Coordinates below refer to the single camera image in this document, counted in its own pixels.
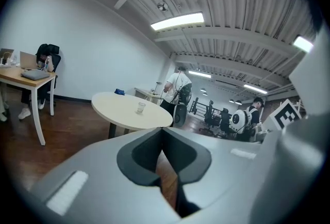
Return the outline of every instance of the table top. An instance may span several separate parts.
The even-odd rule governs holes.
[[[149,98],[157,98],[157,99],[160,99],[160,95],[158,94],[152,94],[150,93],[149,91],[147,90],[144,90],[144,89],[140,89],[140,88],[135,88],[136,91],[148,96]]]
[[[139,102],[145,104],[142,114],[136,113]],[[98,93],[92,98],[92,106],[107,121],[134,131],[167,127],[173,122],[172,116],[165,109],[132,95]]]
[[[22,77],[21,73],[23,73],[23,72],[24,72],[24,69],[22,69],[20,67],[0,68],[0,78],[9,80],[12,82],[16,82],[16,83],[19,83],[22,85],[26,85],[26,86],[38,87],[41,84],[54,78],[54,76],[56,76],[56,73],[49,73],[50,76],[48,78],[43,78],[40,80],[33,81],[33,80],[27,79],[25,77]]]

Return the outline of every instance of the man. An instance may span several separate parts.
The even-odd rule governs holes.
[[[183,66],[179,67],[178,71],[173,73],[167,80],[164,87],[164,92],[167,94],[160,106],[170,113],[171,116],[173,116],[174,108],[179,100],[178,92],[183,86],[190,83],[191,80],[186,76],[186,68]]]
[[[259,122],[259,109],[264,107],[263,100],[261,98],[255,98],[250,107],[246,109],[246,113],[249,117],[251,117],[250,128],[245,129],[242,134],[237,134],[236,139],[239,141],[250,141],[250,132],[251,129],[254,128]]]

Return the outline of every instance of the white sneaker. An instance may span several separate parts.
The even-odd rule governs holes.
[[[19,119],[22,120],[22,119],[25,119],[26,117],[30,116],[31,115],[31,111],[29,108],[23,108],[22,109],[22,112],[19,114]]]
[[[7,102],[4,102],[4,108],[9,109],[9,105],[7,104]]]
[[[40,110],[42,110],[43,107],[45,106],[45,102],[46,102],[46,100],[43,102],[43,104],[41,104],[41,103],[39,102],[39,104],[38,104],[38,108],[39,108]]]
[[[0,113],[0,121],[2,122],[6,122],[7,121],[7,118],[4,114]]]

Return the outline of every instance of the round white table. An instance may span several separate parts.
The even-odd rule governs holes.
[[[139,102],[145,104],[143,113],[138,114]],[[173,117],[160,106],[132,95],[119,95],[112,92],[95,94],[92,98],[94,110],[110,122],[109,138],[114,138],[117,125],[128,130],[144,130],[153,127],[168,127]]]

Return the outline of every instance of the white table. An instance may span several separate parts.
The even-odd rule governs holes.
[[[135,91],[137,93],[135,93],[135,96],[138,97],[138,93],[144,95],[144,98],[148,101],[151,101],[155,104],[158,104],[158,100],[161,99],[160,95],[158,94],[152,94],[150,93],[149,91],[147,90],[144,90],[144,89],[140,89],[140,88],[135,88]]]
[[[145,104],[142,114],[137,114],[139,102]],[[139,131],[153,127],[168,127],[173,117],[160,106],[132,95],[119,95],[112,92],[102,92],[93,96],[94,110],[110,122],[109,138],[113,138],[117,125],[128,130]]]
[[[0,68],[0,82],[4,84],[9,84],[13,86],[18,86],[25,88],[31,91],[31,104],[32,104],[32,112],[33,119],[35,122],[38,138],[40,140],[41,145],[45,145],[45,139],[42,134],[40,120],[39,120],[39,112],[38,112],[38,88],[43,86],[44,84],[51,82],[51,116],[54,115],[54,84],[55,84],[55,73],[49,73],[50,76],[48,78],[40,79],[37,81],[29,80],[27,78],[21,77],[21,73],[23,69],[18,67],[11,68]]]

